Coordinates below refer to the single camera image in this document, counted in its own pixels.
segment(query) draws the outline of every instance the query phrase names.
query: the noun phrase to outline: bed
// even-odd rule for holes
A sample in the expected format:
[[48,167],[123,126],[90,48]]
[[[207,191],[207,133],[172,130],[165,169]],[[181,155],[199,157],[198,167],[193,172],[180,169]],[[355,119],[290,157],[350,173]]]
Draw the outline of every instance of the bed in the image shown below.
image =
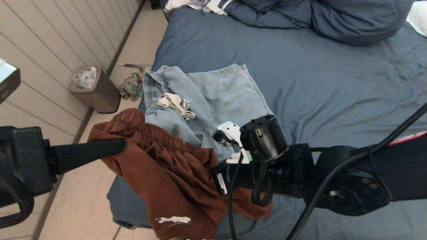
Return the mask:
[[[427,39],[409,23],[384,41],[355,47],[311,29],[255,28],[182,7],[170,16],[153,70],[167,65],[194,73],[246,64],[289,144],[362,147],[382,140],[427,102],[426,53]],[[424,116],[406,134],[426,126]],[[144,201],[122,178],[108,199],[115,222],[150,228]],[[284,239],[305,205],[283,196],[273,204],[265,220],[236,213],[237,235]],[[391,203],[360,217],[316,209],[298,239],[425,239],[426,225],[426,200]],[[231,238],[227,217],[216,238]]]

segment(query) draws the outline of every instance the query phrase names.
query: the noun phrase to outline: plastic bag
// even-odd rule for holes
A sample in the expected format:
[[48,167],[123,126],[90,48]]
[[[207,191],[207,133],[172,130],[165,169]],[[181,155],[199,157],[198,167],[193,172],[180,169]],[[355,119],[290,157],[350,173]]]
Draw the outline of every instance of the plastic bag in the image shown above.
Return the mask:
[[97,76],[97,68],[91,67],[89,71],[83,71],[82,73],[75,73],[73,75],[73,81],[77,83],[77,87],[80,89],[91,88],[95,83],[96,76]]

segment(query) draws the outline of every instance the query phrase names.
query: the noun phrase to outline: white wall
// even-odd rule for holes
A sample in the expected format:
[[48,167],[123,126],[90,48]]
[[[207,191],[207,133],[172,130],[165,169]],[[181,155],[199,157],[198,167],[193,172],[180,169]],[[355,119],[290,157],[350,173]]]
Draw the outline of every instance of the white wall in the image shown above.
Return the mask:
[[[22,81],[0,105],[0,126],[39,126],[52,144],[71,143],[88,111],[68,90],[71,76],[84,65],[108,68],[141,2],[0,0],[0,58],[20,68]],[[0,239],[28,232],[6,228]]]

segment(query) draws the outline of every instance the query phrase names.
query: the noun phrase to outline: white drawstring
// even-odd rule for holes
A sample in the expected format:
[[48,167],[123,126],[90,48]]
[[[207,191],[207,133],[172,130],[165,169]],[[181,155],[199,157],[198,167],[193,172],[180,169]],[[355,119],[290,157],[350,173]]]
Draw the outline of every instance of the white drawstring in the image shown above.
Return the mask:
[[190,102],[187,99],[182,101],[176,94],[165,93],[164,97],[159,99],[157,103],[162,107],[178,110],[185,120],[190,120],[196,117],[196,114],[188,110],[190,108]]

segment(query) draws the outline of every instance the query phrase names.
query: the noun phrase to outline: wooden floor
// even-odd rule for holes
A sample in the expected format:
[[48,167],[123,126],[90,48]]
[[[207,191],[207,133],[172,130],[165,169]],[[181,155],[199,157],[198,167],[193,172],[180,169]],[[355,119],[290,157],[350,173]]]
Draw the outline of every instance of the wooden floor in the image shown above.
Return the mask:
[[[161,10],[145,3],[124,46],[118,63],[152,64],[167,26]],[[112,81],[119,85],[136,69],[116,66]],[[119,111],[136,108],[139,101],[122,100]],[[94,113],[83,133],[86,142],[92,126],[109,121],[115,114]],[[112,222],[106,194],[115,174],[101,161],[66,173],[47,216],[41,240],[156,240],[152,230],[128,230]]]

